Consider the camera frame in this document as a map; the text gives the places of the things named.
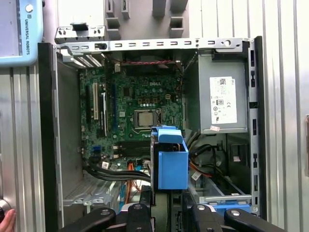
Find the chip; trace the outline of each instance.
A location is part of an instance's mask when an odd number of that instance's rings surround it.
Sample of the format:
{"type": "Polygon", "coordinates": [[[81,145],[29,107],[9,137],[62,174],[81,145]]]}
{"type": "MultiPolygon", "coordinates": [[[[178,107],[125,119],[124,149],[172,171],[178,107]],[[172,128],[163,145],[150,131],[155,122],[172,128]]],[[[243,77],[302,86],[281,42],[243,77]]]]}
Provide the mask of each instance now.
{"type": "Polygon", "coordinates": [[[156,110],[134,111],[134,127],[136,129],[150,129],[157,122],[156,110]]]}
{"type": "Polygon", "coordinates": [[[153,112],[142,112],[138,114],[138,126],[139,127],[152,127],[154,125],[153,112]]]}

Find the motherboard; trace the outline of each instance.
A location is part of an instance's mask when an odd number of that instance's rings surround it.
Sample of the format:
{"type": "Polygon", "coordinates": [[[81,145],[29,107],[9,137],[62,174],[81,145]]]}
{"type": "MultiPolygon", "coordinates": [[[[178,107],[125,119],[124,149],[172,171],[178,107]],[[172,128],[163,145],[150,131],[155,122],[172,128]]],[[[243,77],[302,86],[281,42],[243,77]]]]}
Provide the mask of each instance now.
{"type": "Polygon", "coordinates": [[[106,165],[150,155],[150,128],[183,128],[180,72],[128,75],[107,68],[80,70],[82,154],[106,165]]]}

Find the metal panel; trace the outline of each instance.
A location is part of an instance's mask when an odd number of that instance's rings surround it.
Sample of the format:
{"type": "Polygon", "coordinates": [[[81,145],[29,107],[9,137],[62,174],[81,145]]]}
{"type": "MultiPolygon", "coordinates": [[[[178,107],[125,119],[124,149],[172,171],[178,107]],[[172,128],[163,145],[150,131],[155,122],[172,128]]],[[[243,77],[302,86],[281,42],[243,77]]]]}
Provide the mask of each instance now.
{"type": "Polygon", "coordinates": [[[201,0],[189,9],[190,37],[263,36],[267,218],[295,232],[309,227],[308,6],[305,0],[201,0]]]}
{"type": "Polygon", "coordinates": [[[3,198],[17,210],[16,231],[45,231],[36,67],[0,69],[3,198]]]}

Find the finger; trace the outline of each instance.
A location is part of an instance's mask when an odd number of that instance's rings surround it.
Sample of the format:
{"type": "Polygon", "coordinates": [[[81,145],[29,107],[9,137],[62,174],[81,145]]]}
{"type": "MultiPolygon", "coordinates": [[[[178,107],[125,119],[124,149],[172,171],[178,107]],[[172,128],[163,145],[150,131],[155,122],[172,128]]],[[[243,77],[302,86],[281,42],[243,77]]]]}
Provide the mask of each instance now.
{"type": "Polygon", "coordinates": [[[2,223],[0,223],[0,231],[5,231],[8,228],[8,226],[9,226],[11,220],[12,220],[12,217],[14,216],[14,213],[15,213],[15,210],[13,210],[13,209],[9,210],[6,213],[2,223]]]}
{"type": "Polygon", "coordinates": [[[15,224],[15,219],[16,219],[16,213],[13,214],[12,219],[11,219],[11,221],[9,223],[9,226],[6,229],[5,232],[12,232],[13,231],[13,227],[14,227],[14,224],[15,224]]]}

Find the white label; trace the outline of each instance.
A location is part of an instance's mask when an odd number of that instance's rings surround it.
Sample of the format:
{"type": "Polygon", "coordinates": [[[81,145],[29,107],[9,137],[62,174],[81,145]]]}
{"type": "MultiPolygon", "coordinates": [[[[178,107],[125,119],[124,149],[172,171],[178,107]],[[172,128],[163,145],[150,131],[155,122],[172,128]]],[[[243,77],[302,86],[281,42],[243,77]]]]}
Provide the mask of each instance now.
{"type": "Polygon", "coordinates": [[[108,165],[110,165],[108,162],[102,162],[102,168],[108,169],[108,165]]]}
{"type": "Polygon", "coordinates": [[[231,76],[211,77],[211,123],[237,123],[236,86],[231,76]]]}
{"type": "Polygon", "coordinates": [[[211,126],[211,131],[220,131],[220,127],[211,126]]]}
{"type": "Polygon", "coordinates": [[[240,162],[239,156],[234,156],[234,157],[233,157],[233,161],[234,161],[234,162],[240,162]]]}
{"type": "Polygon", "coordinates": [[[195,172],[193,175],[192,175],[192,179],[194,179],[195,181],[197,181],[197,179],[199,179],[199,177],[202,175],[202,173],[199,173],[199,172],[195,172]]]}

